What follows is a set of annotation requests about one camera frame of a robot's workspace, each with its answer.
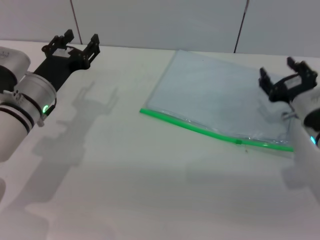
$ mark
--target table surface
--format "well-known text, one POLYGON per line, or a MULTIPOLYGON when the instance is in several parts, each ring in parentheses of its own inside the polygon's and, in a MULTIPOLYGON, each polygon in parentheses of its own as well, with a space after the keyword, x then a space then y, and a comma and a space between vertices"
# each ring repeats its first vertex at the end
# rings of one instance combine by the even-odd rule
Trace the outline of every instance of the table surface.
MULTIPOLYGON (((0 41, 45 59, 44 43, 0 41)), ((285 56, 200 53, 286 76, 285 56)), ((293 155, 139 113, 174 51, 101 47, 0 165, 1 240, 318 240, 320 205, 286 184, 293 155)), ((320 59, 306 60, 320 71, 320 59)))

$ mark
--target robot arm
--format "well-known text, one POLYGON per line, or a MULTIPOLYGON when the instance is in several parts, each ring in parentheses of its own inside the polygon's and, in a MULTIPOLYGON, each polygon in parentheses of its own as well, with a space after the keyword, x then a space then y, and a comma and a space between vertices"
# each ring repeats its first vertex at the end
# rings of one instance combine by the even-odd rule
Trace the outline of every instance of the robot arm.
POLYGON ((31 61, 25 53, 0 47, 0 162, 9 159, 35 123, 44 125, 57 104, 57 91, 73 72, 89 69, 100 53, 97 34, 83 51, 67 46, 73 39, 71 29, 55 36, 42 48, 46 59, 34 72, 28 72, 31 61))
POLYGON ((293 117, 290 135, 294 148, 294 161, 299 176, 307 184, 320 203, 320 88, 318 74, 305 62, 297 63, 291 57, 288 66, 296 74, 272 84, 266 71, 260 69, 259 85, 271 102, 286 102, 293 117))
POLYGON ((261 68, 259 85, 268 95, 270 102, 285 102, 293 114, 301 121, 301 127, 310 135, 312 142, 320 145, 320 89, 317 86, 318 74, 304 62, 297 63, 287 58, 288 66, 296 74, 273 84, 267 72, 261 68))

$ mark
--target clear plastic bag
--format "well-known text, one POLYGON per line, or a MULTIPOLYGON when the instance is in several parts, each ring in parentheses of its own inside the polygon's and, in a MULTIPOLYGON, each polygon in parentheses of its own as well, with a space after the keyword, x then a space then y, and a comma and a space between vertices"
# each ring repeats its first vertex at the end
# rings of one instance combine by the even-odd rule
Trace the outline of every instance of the clear plastic bag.
POLYGON ((176 125, 235 143, 291 151, 290 122, 281 119, 291 110, 269 102, 258 78, 258 69, 179 50, 141 112, 163 118, 154 114, 161 113, 167 122, 170 117, 180 121, 176 125))

